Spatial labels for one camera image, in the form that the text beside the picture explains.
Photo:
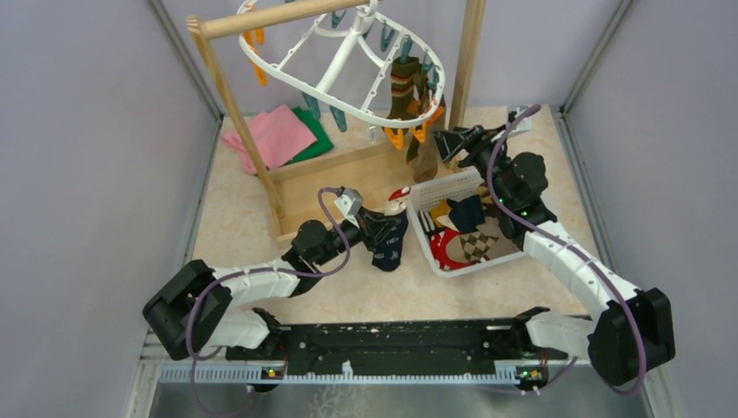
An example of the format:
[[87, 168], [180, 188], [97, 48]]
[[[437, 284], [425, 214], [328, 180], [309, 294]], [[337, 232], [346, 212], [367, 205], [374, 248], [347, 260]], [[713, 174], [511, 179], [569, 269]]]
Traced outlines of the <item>white oval clip hanger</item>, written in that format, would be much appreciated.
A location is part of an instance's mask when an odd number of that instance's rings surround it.
[[[352, 116], [367, 122], [372, 128], [382, 130], [393, 146], [405, 146], [406, 138], [412, 135], [419, 141], [426, 141], [426, 128], [423, 125], [435, 112], [444, 95], [446, 72], [435, 51], [414, 32], [379, 12], [376, 1], [367, 1], [355, 6], [350, 23], [344, 18], [348, 7], [335, 7], [323, 13], [312, 13], [310, 27], [299, 40], [287, 50], [280, 59], [264, 58], [258, 47], [265, 43], [265, 26], [253, 30], [242, 30], [239, 46], [251, 61], [258, 81], [266, 84], [274, 78], [301, 92], [307, 107], [314, 116], [321, 113], [321, 105], [326, 105], [341, 131], [347, 128], [346, 118]], [[311, 40], [332, 39], [338, 42], [337, 50], [325, 68], [325, 72], [315, 81], [306, 81], [288, 71], [288, 64], [307, 46]], [[363, 56], [376, 68], [374, 78], [368, 85], [361, 101], [347, 98], [336, 88], [336, 82], [347, 75], [350, 57]], [[392, 61], [401, 57], [418, 57], [421, 69], [428, 71], [429, 86], [433, 91], [433, 106], [422, 116], [414, 119], [389, 119], [392, 93], [390, 68]]]

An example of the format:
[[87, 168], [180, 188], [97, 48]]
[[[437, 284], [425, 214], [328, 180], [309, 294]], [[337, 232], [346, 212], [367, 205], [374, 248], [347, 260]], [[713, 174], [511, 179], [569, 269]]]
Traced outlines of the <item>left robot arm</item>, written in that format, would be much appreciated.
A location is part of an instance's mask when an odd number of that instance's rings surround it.
[[281, 257], [246, 267], [210, 267], [203, 260], [185, 264], [144, 305], [142, 315], [175, 361], [206, 359], [205, 350], [247, 349], [259, 360], [278, 352], [278, 323], [266, 312], [245, 306], [267, 299], [307, 293], [324, 277], [319, 266], [341, 258], [362, 244], [369, 251], [387, 241], [400, 215], [361, 207], [332, 228], [304, 222]]

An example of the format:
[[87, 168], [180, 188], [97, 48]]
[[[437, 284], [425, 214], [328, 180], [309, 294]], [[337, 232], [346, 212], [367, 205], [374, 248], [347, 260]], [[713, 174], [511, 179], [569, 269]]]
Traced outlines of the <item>olive striped sock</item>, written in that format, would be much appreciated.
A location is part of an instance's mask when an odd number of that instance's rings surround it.
[[392, 102], [389, 119], [408, 120], [419, 115], [419, 102], [416, 98], [416, 84], [421, 64], [418, 57], [401, 57], [392, 61], [390, 82]]
[[[413, 79], [414, 82], [414, 96], [411, 101], [409, 111], [415, 116], [419, 117], [427, 113], [427, 111], [433, 106], [432, 101], [434, 99], [433, 91], [429, 86], [428, 71], [420, 69]], [[444, 113], [444, 107], [442, 104], [439, 105], [438, 109], [432, 113], [432, 116], [423, 124], [418, 125], [420, 127], [427, 127], [435, 123]]]

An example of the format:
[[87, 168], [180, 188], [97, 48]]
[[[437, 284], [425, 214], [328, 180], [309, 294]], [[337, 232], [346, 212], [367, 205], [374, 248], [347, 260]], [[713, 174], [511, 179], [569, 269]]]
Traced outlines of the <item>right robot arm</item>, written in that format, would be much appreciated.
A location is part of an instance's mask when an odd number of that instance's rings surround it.
[[648, 371], [675, 357], [667, 295], [624, 280], [577, 243], [541, 197], [548, 186], [543, 157], [522, 152], [509, 158], [505, 128], [436, 131], [433, 141], [445, 162], [460, 151], [468, 153], [460, 166], [475, 168], [484, 179], [503, 235], [545, 266], [589, 315], [582, 319], [530, 309], [510, 335], [513, 352], [532, 359], [544, 348], [553, 349], [589, 361], [617, 394], [640, 391]]

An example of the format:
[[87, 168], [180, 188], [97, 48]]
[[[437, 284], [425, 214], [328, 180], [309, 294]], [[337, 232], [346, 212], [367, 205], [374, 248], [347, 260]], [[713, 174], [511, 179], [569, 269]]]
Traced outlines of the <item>tan ribbed sock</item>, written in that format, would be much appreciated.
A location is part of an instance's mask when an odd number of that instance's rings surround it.
[[445, 129], [446, 101], [442, 98], [439, 114], [430, 118], [432, 123], [426, 128], [426, 141], [419, 142], [413, 135], [406, 153], [406, 163], [413, 172], [413, 181], [422, 183], [434, 179], [438, 172], [439, 151], [433, 139], [436, 131]]

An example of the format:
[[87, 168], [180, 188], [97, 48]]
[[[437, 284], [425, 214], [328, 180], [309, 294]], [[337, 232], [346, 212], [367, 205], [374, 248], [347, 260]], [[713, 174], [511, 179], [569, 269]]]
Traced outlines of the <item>navy blue sock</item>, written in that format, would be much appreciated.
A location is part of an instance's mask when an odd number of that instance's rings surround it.
[[412, 188], [397, 189], [387, 199], [384, 214], [396, 220], [397, 225], [377, 244], [372, 254], [372, 265], [383, 272], [393, 272], [401, 264], [403, 240], [408, 227], [407, 202]]

